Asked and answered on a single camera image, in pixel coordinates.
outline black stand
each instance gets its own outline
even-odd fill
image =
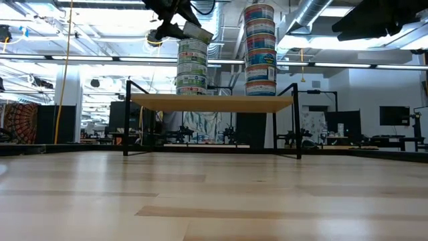
[[[124,136],[123,136],[123,155],[129,156],[130,149],[137,150],[137,151],[144,151],[142,153],[148,153],[153,151],[167,151],[167,152],[200,152],[203,151],[205,153],[248,153],[248,154],[275,154],[279,155],[281,153],[284,153],[285,151],[278,150],[278,136],[277,136],[277,120],[276,120],[276,113],[273,113],[273,125],[274,125],[274,147],[273,149],[262,149],[262,150],[251,150],[251,149],[241,149],[236,146],[235,149],[231,148],[200,148],[196,147],[196,149],[193,149],[192,147],[185,147],[186,150],[183,150],[182,147],[176,148],[176,147],[156,147],[155,146],[155,138],[154,138],[154,121],[155,121],[155,111],[152,112],[150,115],[150,134],[149,134],[149,145],[143,146],[143,147],[131,147],[129,144],[129,118],[130,118],[130,101],[131,101],[131,87],[135,86],[139,90],[141,90],[145,94],[149,94],[145,89],[141,88],[139,85],[135,84],[131,80],[126,81],[126,98],[125,98],[125,123],[124,123]],[[278,96],[283,95],[285,92],[292,90],[293,92],[297,93],[298,91],[298,85],[297,83],[291,84],[289,87],[287,87],[285,90],[283,90],[281,93],[278,94]],[[302,158],[302,136],[300,133],[300,115],[299,115],[299,96],[297,94],[293,95],[293,111],[294,111],[294,125],[296,127],[296,155],[297,159]]]

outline column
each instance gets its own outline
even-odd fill
[[[80,123],[82,121],[82,101],[84,81],[80,79],[80,66],[68,66],[66,85],[62,99],[63,106],[76,107],[76,119],[74,125],[74,142],[80,142]],[[55,105],[60,105],[62,84],[64,82],[65,66],[58,66],[55,85]]]

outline light wood floor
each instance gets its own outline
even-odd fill
[[[119,152],[0,159],[0,240],[428,240],[428,165]]]

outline stack of cans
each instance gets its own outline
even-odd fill
[[[254,4],[244,10],[245,94],[248,96],[276,95],[276,37],[274,8]]]
[[[177,94],[207,94],[207,51],[208,45],[197,39],[179,42]]]

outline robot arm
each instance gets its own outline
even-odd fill
[[[189,38],[179,28],[177,24],[171,24],[171,19],[174,14],[178,13],[188,22],[201,27],[195,14],[192,12],[190,0],[142,0],[146,4],[147,9],[152,9],[159,20],[163,20],[162,25],[156,31],[149,34],[150,41],[160,41],[163,37],[175,37],[178,39]]]

